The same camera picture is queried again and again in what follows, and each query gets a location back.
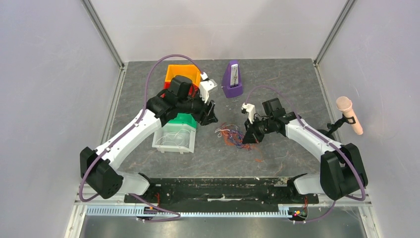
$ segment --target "white wall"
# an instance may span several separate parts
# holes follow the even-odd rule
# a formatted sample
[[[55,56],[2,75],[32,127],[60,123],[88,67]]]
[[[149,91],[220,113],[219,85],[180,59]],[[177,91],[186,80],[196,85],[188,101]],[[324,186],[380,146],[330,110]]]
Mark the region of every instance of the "white wall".
[[[118,69],[79,0],[2,1],[0,17],[0,237],[63,237]]]
[[[357,1],[320,64],[329,99],[348,96],[364,126],[341,136],[360,148],[386,238],[419,235],[419,12],[414,0]]]
[[[124,61],[315,58],[345,0],[91,0]]]

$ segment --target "beige cylinder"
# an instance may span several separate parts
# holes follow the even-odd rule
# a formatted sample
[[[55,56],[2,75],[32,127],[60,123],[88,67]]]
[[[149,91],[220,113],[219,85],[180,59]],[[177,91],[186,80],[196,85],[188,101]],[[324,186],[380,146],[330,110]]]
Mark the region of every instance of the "beige cylinder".
[[[363,134],[363,128],[360,125],[360,122],[357,119],[357,116],[356,116],[355,112],[353,111],[352,101],[348,97],[342,96],[342,97],[339,97],[337,99],[336,103],[337,103],[338,110],[340,110],[345,117],[347,117],[347,118],[354,117],[355,123],[350,124],[350,125],[352,126],[355,133],[357,135]]]

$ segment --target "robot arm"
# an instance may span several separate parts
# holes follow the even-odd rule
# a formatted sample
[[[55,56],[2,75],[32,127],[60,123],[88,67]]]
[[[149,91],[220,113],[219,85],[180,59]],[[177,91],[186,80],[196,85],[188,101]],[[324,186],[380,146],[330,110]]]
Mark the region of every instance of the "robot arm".
[[[89,147],[82,150],[81,177],[99,156],[97,152],[106,151],[89,173],[86,182],[104,199],[117,192],[142,195],[150,185],[147,177],[119,171],[121,163],[144,139],[174,119],[178,113],[191,114],[200,125],[217,122],[214,101],[209,100],[209,92],[216,86],[213,80],[202,81],[198,91],[188,95],[192,87],[191,80],[183,76],[173,78],[168,89],[147,101],[146,112],[140,121],[142,110],[112,139],[95,150]]]
[[[329,198],[337,200],[359,189],[355,176],[336,148],[348,157],[363,185],[367,185],[368,179],[360,152],[355,145],[351,143],[343,145],[309,126],[299,115],[286,113],[278,98],[263,102],[262,105],[266,116],[261,119],[254,117],[254,105],[242,105],[242,113],[254,112],[252,117],[248,117],[245,122],[247,131],[242,143],[259,143],[265,134],[277,132],[298,142],[320,162],[319,174],[303,174],[288,181],[288,186],[295,193],[326,194]]]

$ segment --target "floor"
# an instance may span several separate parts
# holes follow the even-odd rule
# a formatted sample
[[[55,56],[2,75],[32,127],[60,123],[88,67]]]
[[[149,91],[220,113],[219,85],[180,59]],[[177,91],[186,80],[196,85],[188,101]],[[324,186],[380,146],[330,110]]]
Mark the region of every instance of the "floor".
[[[228,60],[199,60],[197,64],[221,85]],[[111,135],[115,135],[139,112],[143,104],[146,75],[155,62],[130,62],[124,79]],[[168,64],[186,61],[165,61],[158,66],[149,83],[148,95],[163,88]],[[243,59],[239,61],[244,94],[227,99],[219,88],[211,98],[216,103],[216,124],[197,127],[193,154],[164,153],[152,148],[153,135],[141,143],[122,163],[120,170],[142,172],[152,178],[170,177],[254,177],[295,176],[319,171],[319,162],[296,142],[281,134],[266,135],[258,150],[248,151],[226,146],[214,132],[222,123],[236,124],[244,132],[246,115],[241,105],[248,92],[259,85],[269,85],[283,92],[298,113],[312,127],[326,128],[329,116],[318,79],[310,59]],[[277,97],[267,89],[259,89],[250,97],[257,112],[263,113],[262,102]],[[280,101],[290,111],[284,100]]]
[[[325,211],[325,208],[311,207],[308,211],[309,219],[319,217]],[[285,218],[185,217],[176,222],[143,224],[136,221],[135,217],[87,216],[80,238],[105,237],[366,238],[367,236],[358,207],[336,207],[319,222],[304,225],[294,225]]]

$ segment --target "white label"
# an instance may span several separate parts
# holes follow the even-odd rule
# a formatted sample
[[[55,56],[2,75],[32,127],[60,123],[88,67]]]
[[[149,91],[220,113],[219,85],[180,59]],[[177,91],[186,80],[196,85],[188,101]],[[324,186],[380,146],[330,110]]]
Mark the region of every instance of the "white label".
[[[230,69],[230,86],[233,87],[239,84],[238,64],[233,64]]]

